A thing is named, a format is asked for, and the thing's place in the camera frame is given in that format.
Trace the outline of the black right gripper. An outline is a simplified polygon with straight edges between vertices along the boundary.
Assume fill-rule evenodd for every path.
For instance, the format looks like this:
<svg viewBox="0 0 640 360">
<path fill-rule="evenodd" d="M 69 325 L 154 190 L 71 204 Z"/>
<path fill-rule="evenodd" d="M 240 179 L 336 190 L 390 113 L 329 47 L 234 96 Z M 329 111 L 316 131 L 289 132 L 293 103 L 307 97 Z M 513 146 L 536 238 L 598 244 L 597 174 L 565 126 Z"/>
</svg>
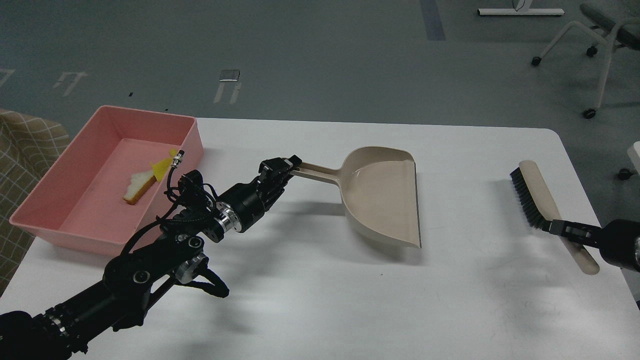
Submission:
<svg viewBox="0 0 640 360">
<path fill-rule="evenodd" d="M 610 265 L 628 271 L 640 271 L 640 224 L 637 221 L 615 219 L 600 228 L 564 219 L 552 219 L 544 221 L 541 229 L 581 246 L 599 249 L 603 260 Z"/>
</svg>

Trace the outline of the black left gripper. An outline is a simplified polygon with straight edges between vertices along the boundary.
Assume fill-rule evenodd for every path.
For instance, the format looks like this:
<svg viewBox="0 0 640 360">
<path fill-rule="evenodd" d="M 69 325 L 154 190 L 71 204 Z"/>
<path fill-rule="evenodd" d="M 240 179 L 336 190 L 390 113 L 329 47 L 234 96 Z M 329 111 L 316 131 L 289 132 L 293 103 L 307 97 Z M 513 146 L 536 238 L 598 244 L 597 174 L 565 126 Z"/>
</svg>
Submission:
<svg viewBox="0 0 640 360">
<path fill-rule="evenodd" d="M 275 157 L 262 161 L 258 176 L 248 183 L 236 183 L 220 195 L 220 212 L 231 221 L 231 228 L 244 233 L 263 218 L 285 191 L 292 171 L 302 159 Z"/>
</svg>

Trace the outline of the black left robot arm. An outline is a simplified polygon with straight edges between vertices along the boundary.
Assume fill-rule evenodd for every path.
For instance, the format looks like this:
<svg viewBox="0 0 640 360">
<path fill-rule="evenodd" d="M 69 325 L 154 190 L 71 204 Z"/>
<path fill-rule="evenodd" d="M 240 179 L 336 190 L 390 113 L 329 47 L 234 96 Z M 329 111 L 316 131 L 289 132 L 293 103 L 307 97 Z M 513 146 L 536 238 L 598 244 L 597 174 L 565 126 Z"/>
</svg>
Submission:
<svg viewBox="0 0 640 360">
<path fill-rule="evenodd" d="M 108 329 L 142 326 L 148 311 L 174 286 L 210 296 L 230 294 L 209 267 L 206 239 L 218 243 L 227 232 L 243 233 L 263 218 L 285 191 L 302 160 L 293 155 L 262 161 L 258 175 L 222 194 L 198 170 L 166 186 L 171 207 L 138 230 L 107 263 L 100 281 L 36 316 L 1 315 L 3 360 L 67 360 L 87 353 L 89 342 Z"/>
</svg>

